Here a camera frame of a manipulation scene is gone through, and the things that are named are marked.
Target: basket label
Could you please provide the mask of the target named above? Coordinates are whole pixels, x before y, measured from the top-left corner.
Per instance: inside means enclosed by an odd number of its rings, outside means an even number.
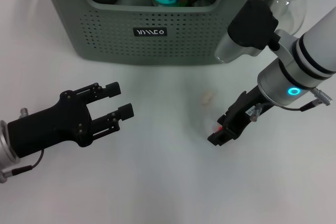
[[[136,37],[161,37],[167,36],[167,28],[166,27],[134,27],[133,28],[134,36]]]

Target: gray plastic basket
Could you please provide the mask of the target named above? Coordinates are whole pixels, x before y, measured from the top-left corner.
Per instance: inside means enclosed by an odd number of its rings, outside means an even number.
[[[52,0],[83,58],[133,65],[207,65],[228,24],[247,0],[209,7],[153,7],[151,0]],[[166,37],[136,37],[133,28],[167,28]]]

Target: robotic arm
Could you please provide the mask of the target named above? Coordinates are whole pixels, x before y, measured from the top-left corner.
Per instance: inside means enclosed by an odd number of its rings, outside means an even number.
[[[216,57],[229,63],[243,54],[257,56],[269,46],[278,56],[258,76],[258,86],[244,92],[219,120],[223,127],[208,140],[214,145],[240,137],[250,122],[273,106],[286,110],[306,111],[332,99],[317,89],[336,73],[336,8],[301,38],[275,29],[278,21],[262,0],[248,0],[220,41]],[[299,109],[286,106],[306,93],[316,100]]]
[[[74,141],[80,147],[87,147],[94,140],[119,131],[119,120],[134,116],[131,104],[95,120],[92,120],[87,104],[120,94],[117,82],[106,88],[95,83],[76,91],[63,92],[58,103],[49,109],[32,115],[28,115],[27,109],[22,109],[20,119],[8,125],[0,121],[0,183],[35,168],[44,149],[55,144]],[[18,164],[20,158],[39,151],[42,151],[41,157],[35,165],[2,172]]]

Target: printed logo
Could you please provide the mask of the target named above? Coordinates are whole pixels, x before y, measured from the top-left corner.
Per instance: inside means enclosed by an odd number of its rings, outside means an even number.
[[[167,28],[133,28],[134,36],[136,37],[162,37],[167,36]]]

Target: white table surface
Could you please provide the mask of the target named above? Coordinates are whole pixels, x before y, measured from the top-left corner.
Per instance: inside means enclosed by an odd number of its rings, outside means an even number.
[[[309,0],[300,34],[336,5]],[[0,0],[0,115],[10,122],[59,94],[118,81],[93,118],[129,102],[121,131],[80,148],[46,150],[32,172],[0,185],[1,224],[315,224],[336,222],[336,107],[274,108],[222,147],[209,127],[273,59],[270,51],[220,66],[137,67],[80,58],[50,0]],[[336,79],[320,87],[336,98]],[[207,90],[217,93],[201,106]],[[307,94],[293,104],[312,100]],[[39,153],[23,158],[34,163]]]

